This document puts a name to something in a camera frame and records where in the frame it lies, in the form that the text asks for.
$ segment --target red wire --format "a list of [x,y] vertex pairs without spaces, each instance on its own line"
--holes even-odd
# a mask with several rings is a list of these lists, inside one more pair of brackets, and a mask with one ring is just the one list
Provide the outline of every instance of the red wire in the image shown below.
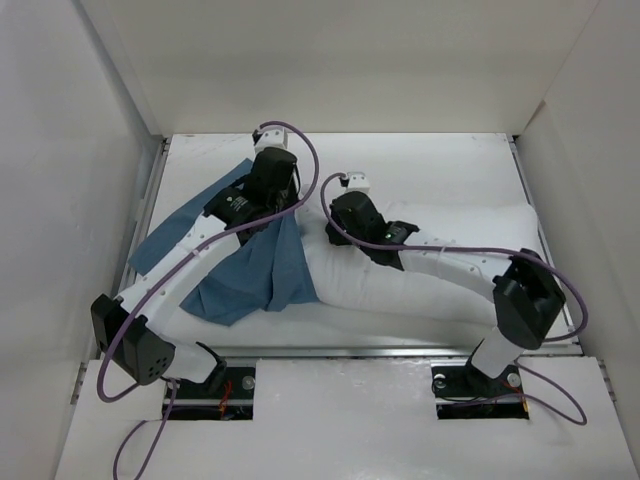
[[218,404],[218,408],[220,409],[220,420],[222,420],[222,417],[224,417],[224,412],[227,410],[227,402],[229,401],[229,396],[231,395],[232,388],[233,384],[231,383],[231,380],[227,380],[227,383],[224,384],[224,396]]

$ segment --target cable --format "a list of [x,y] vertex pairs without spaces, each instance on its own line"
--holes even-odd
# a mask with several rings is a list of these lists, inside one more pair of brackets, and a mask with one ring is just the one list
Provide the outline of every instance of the cable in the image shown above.
[[556,407],[554,407],[550,403],[542,400],[541,398],[538,398],[538,397],[536,397],[534,395],[530,395],[528,393],[522,393],[522,392],[521,393],[508,393],[506,395],[498,395],[497,397],[485,398],[484,400],[473,400],[473,401],[469,401],[469,402],[454,403],[454,405],[458,406],[458,407],[473,407],[475,405],[486,405],[488,403],[495,402],[496,400],[501,400],[501,399],[505,399],[505,398],[528,399],[528,400],[532,400],[534,402],[539,403],[540,405],[542,405],[546,409],[551,410],[556,415],[561,416],[562,418],[564,418],[568,422],[571,422],[571,423],[573,423],[575,425],[579,425],[579,426],[582,427],[582,426],[587,424],[587,414],[584,413],[584,409],[578,403],[578,401],[573,397],[573,395],[571,395],[564,387],[562,387],[560,384],[556,383],[555,381],[551,380],[549,377],[546,377],[546,376],[542,375],[541,373],[538,373],[538,372],[530,369],[529,367],[525,367],[520,362],[518,362],[518,360],[515,360],[513,363],[518,368],[520,368],[521,370],[524,370],[525,372],[530,373],[534,377],[538,377],[540,380],[544,380],[545,382],[547,382],[552,387],[557,388],[560,391],[560,393],[562,393],[565,397],[567,397],[569,399],[569,401],[571,403],[573,403],[573,405],[576,407],[576,410],[578,410],[578,413],[580,414],[580,417],[581,417],[580,420],[576,420],[575,418],[570,417],[566,413],[561,412]]
[[224,384],[224,396],[218,404],[218,410],[220,410],[220,420],[223,419],[224,412],[227,411],[227,403],[229,402],[229,396],[231,396],[232,389],[233,384],[231,383],[231,380],[227,380],[227,383]]
[[[160,421],[158,432],[156,433],[156,436],[153,439],[153,442],[151,443],[151,447],[149,447],[149,451],[147,452],[147,456],[145,457],[144,462],[142,462],[142,466],[140,467],[140,470],[138,470],[138,473],[136,474],[134,480],[139,480],[142,477],[142,474],[144,473],[144,471],[146,470],[147,465],[149,465],[149,461],[151,460],[153,451],[156,449],[158,440],[160,440],[160,435],[162,435],[162,431],[164,430],[164,427],[167,425],[167,420],[169,420],[169,415],[171,415],[171,410],[173,409],[173,404],[175,403],[176,396],[178,394],[178,382],[176,382],[176,380],[173,378],[170,378],[169,382],[171,382],[171,399],[169,400],[169,405],[167,405],[167,409],[165,410],[164,415],[162,416],[162,420]],[[148,422],[149,420],[142,420],[140,423],[138,423],[135,427],[131,429],[131,431],[127,434],[126,437],[124,437],[124,440],[118,447],[118,452],[116,453],[116,456],[113,459],[113,480],[118,480],[118,462],[120,461],[120,455],[122,455],[122,452],[124,451],[124,447],[127,445],[127,442],[131,439],[134,433],[140,430],[140,428],[145,423],[148,423]]]
[[333,175],[329,175],[327,179],[324,181],[322,186],[320,187],[320,203],[322,204],[322,210],[324,211],[327,220],[331,224],[333,228],[336,229],[337,232],[340,233],[344,238],[349,240],[351,243],[358,245],[360,247],[371,248],[373,250],[418,250],[418,251],[426,251],[426,252],[442,252],[446,250],[447,252],[457,252],[457,253],[497,253],[500,255],[507,255],[510,257],[518,257],[524,260],[527,260],[530,263],[538,265],[539,267],[544,268],[552,275],[554,275],[558,280],[560,280],[566,287],[569,289],[571,294],[574,296],[578,305],[580,307],[580,311],[582,312],[582,321],[580,325],[576,327],[572,332],[569,332],[565,335],[559,335],[557,337],[550,337],[545,340],[545,342],[559,342],[561,340],[567,340],[569,338],[573,338],[584,331],[587,328],[589,323],[589,310],[587,308],[587,304],[580,295],[580,292],[576,288],[576,286],[560,271],[556,268],[552,267],[548,263],[540,260],[533,255],[529,255],[527,253],[518,252],[516,250],[511,250],[508,248],[499,248],[499,247],[442,247],[442,246],[431,246],[431,245],[378,245],[375,243],[364,242],[359,240],[352,235],[349,235],[343,228],[338,225],[333,218],[331,218],[331,212],[329,211],[329,207],[327,206],[325,191],[327,189],[327,185],[331,180],[338,177],[345,177],[346,175],[342,172],[334,173]]
[[[224,232],[221,232],[216,235],[213,235],[212,237],[209,237],[208,239],[204,240],[200,245],[196,247],[195,249],[196,252],[200,252],[204,250],[208,245],[211,245],[213,242],[220,240],[221,238],[224,238],[228,235],[233,235],[243,230],[255,228],[255,227],[264,225],[266,223],[272,222],[274,220],[277,220],[279,218],[282,218],[286,215],[289,215],[290,213],[293,213],[296,209],[300,208],[309,199],[309,197],[311,197],[313,190],[318,184],[318,177],[320,175],[320,161],[318,159],[318,153],[316,152],[316,149],[313,146],[313,143],[311,143],[311,140],[309,140],[309,138],[302,131],[298,130],[293,125],[290,125],[286,122],[281,122],[279,120],[272,120],[269,122],[265,122],[262,125],[260,125],[259,128],[263,129],[270,126],[280,126],[280,127],[284,127],[291,130],[302,139],[302,141],[307,145],[307,147],[309,147],[309,150],[311,151],[311,155],[313,157],[313,163],[314,163],[313,179],[311,181],[311,186],[309,187],[309,190],[307,191],[307,193],[304,194],[304,196],[297,203],[293,204],[292,206],[290,206],[285,210],[282,210],[281,212],[278,212],[269,217],[255,220],[253,222],[245,223],[244,225],[240,225],[238,227],[230,228],[229,230],[225,230]],[[105,403],[117,402],[118,400],[127,396],[135,388],[138,387],[137,384],[134,384],[128,387],[127,389],[123,390],[122,392],[118,393],[117,395],[114,395],[114,396],[107,395],[107,393],[104,390],[104,380],[107,374],[107,368],[109,367],[109,363],[113,359],[113,355],[116,351],[116,348],[122,341],[125,332],[129,328],[131,323],[133,323],[133,321],[138,316],[138,314],[140,313],[142,308],[145,306],[145,304],[151,299],[151,297],[153,297],[160,290],[160,288],[162,288],[162,286],[165,283],[167,283],[167,281],[169,281],[169,279],[171,279],[171,277],[173,277],[178,271],[180,271],[180,269],[182,269],[182,267],[184,267],[187,263],[189,263],[195,256],[196,256],[195,252],[189,253],[180,262],[178,262],[171,270],[169,270],[169,272],[167,272],[153,287],[151,287],[147,291],[147,293],[142,297],[142,299],[138,302],[138,304],[131,310],[127,318],[124,320],[124,322],[122,323],[122,325],[120,326],[116,334],[114,335],[113,339],[111,340],[111,343],[109,344],[109,347],[107,348],[107,351],[105,352],[104,360],[100,365],[100,370],[98,371],[98,385],[97,385],[98,397],[103,402]]]

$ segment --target blue cloth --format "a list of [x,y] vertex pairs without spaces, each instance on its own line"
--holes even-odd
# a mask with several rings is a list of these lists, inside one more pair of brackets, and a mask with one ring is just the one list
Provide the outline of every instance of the blue cloth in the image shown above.
[[[189,231],[204,205],[234,180],[249,173],[246,159],[162,222],[129,259],[148,273]],[[281,311],[290,303],[317,302],[293,214],[271,222],[242,248],[220,262],[180,307],[204,320],[232,325],[261,308]]]

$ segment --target mounting slot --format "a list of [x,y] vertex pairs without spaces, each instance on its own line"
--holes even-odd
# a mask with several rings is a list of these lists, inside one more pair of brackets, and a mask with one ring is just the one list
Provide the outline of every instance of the mounting slot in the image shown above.
[[526,401],[518,397],[498,399],[479,405],[463,405],[465,402],[491,399],[520,392],[522,386],[514,386],[509,380],[520,382],[518,368],[511,365],[496,379],[472,376],[466,365],[434,366],[431,368],[433,391],[439,420],[468,420],[516,418],[529,419]]
[[[225,402],[224,418],[221,418],[219,405],[228,382],[231,382],[231,392]],[[181,380],[169,420],[252,420],[255,385],[255,366],[227,366],[220,387],[213,394],[208,393],[203,384]],[[167,387],[163,414],[170,399],[171,390]]]

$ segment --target white panel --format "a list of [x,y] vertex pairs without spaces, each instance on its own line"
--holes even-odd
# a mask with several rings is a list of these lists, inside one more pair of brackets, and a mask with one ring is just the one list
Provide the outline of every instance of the white panel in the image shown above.
[[0,1],[0,478],[55,471],[145,153],[132,118],[71,2]]
[[585,348],[606,361],[640,461],[640,3],[602,0],[519,141],[558,265],[593,311]]
[[[170,422],[143,478],[637,480],[597,362],[524,363],[568,389],[587,426],[533,402],[529,421],[439,421],[426,360],[262,361],[253,421]],[[97,370],[92,362],[57,480],[112,478],[134,419],[159,418],[157,384],[106,405],[95,394]],[[111,383],[127,385],[115,370]],[[554,387],[526,373],[522,380],[529,393],[577,416]],[[157,428],[152,422],[132,438],[120,478],[134,477]]]
[[[490,207],[526,202],[505,135],[313,134],[310,138],[320,155],[321,178],[340,170],[362,170],[379,205],[399,200]],[[299,157],[303,183],[309,182],[312,162],[306,146],[291,135],[289,147]],[[253,158],[248,134],[174,137],[150,229],[247,157]],[[477,235],[472,228],[457,240],[471,244]],[[541,251],[539,244],[531,247]],[[465,307],[451,308],[459,318],[468,318]],[[178,310],[165,333],[219,347],[472,347],[489,333],[495,322],[493,311],[486,302],[486,324],[452,325],[429,320],[428,312],[422,318],[323,304],[290,305],[283,312],[254,312],[229,328]],[[566,329],[560,317],[551,335]]]
[[101,1],[113,19],[92,8],[94,23],[115,23],[113,56],[164,134],[265,118],[320,132],[520,133],[597,3]]

